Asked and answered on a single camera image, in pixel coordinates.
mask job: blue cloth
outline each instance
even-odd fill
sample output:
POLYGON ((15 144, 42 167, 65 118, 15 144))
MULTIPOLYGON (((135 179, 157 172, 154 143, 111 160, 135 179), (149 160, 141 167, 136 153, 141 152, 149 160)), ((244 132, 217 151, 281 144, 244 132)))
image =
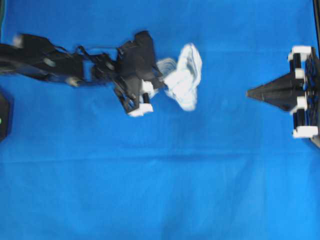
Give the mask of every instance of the blue cloth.
POLYGON ((17 33, 72 50, 119 46, 149 30, 156 56, 194 43, 198 104, 163 92, 125 115, 112 86, 74 89, 3 76, 14 98, 0 144, 0 240, 319 239, 320 152, 292 117, 245 97, 316 47, 311 0, 10 0, 17 33))

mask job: table surface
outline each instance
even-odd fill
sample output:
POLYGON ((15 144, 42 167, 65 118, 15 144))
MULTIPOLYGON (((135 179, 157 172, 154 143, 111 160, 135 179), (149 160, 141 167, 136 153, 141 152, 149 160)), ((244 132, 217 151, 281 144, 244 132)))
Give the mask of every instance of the table surface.
POLYGON ((120 46, 141 30, 157 59, 202 57, 193 112, 162 91, 125 115, 113 86, 75 89, 14 75, 0 144, 0 239, 319 239, 319 150, 289 114, 245 97, 317 44, 311 0, 11 0, 1 40, 120 46))

